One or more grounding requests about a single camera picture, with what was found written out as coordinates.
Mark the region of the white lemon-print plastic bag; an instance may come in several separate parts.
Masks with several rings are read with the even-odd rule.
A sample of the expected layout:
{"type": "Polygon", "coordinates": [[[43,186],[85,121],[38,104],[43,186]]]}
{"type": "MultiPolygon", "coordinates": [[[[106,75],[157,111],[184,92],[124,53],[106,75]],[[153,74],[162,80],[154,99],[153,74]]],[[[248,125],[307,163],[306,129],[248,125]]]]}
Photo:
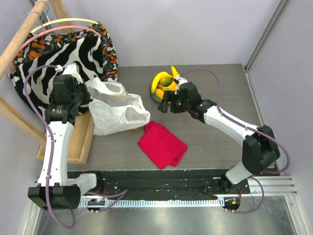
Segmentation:
{"type": "Polygon", "coordinates": [[[93,118],[93,134],[106,136],[140,128],[150,122],[151,114],[141,96],[130,94],[115,81],[103,82],[98,77],[85,83],[93,101],[89,111],[93,118]]]}

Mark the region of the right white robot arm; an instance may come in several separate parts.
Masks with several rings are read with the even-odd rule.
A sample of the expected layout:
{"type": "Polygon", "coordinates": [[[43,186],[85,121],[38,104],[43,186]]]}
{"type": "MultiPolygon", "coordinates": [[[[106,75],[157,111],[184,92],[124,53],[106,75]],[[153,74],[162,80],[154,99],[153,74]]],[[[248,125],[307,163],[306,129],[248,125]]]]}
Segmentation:
{"type": "Polygon", "coordinates": [[[180,84],[176,91],[165,91],[158,110],[175,114],[188,112],[192,118],[221,130],[242,147],[242,159],[222,177],[221,188],[226,193],[233,193],[241,181],[262,173],[280,157],[270,127],[249,125],[228,114],[217,103],[202,99],[192,82],[180,84]]]}

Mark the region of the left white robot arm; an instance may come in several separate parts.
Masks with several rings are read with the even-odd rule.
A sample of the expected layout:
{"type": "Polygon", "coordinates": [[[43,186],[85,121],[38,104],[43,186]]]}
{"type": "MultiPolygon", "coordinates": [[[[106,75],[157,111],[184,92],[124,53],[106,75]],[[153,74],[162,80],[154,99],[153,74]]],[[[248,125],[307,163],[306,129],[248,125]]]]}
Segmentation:
{"type": "Polygon", "coordinates": [[[43,210],[75,209],[82,195],[91,192],[100,195],[104,183],[96,173],[83,173],[69,180],[67,158],[78,108],[91,102],[85,84],[70,74],[53,79],[50,104],[45,110],[47,143],[44,164],[37,186],[28,189],[28,198],[43,210]]]}

